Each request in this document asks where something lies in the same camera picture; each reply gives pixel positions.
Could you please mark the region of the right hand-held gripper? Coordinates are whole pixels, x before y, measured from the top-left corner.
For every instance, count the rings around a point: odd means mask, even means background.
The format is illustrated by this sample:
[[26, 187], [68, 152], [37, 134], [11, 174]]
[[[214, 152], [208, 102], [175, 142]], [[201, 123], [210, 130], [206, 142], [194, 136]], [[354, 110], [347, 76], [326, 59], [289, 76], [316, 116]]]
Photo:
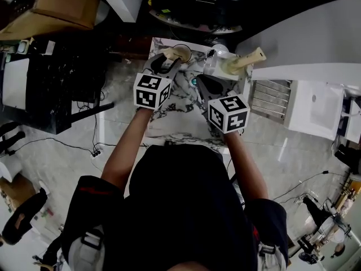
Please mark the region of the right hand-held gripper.
[[223, 134], [244, 129], [249, 119], [250, 107], [234, 86], [232, 81], [215, 76], [196, 76], [196, 104], [206, 120]]

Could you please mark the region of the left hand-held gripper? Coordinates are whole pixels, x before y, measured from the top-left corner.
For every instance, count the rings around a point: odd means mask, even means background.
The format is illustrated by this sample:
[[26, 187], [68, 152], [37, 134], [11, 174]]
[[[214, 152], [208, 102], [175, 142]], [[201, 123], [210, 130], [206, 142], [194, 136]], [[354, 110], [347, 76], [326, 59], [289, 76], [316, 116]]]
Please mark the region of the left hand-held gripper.
[[137, 107], [157, 110], [169, 97], [173, 79], [182, 64], [181, 58], [172, 65], [162, 69], [167, 57], [157, 54], [149, 59], [140, 73], [137, 73], [133, 86], [134, 105]]

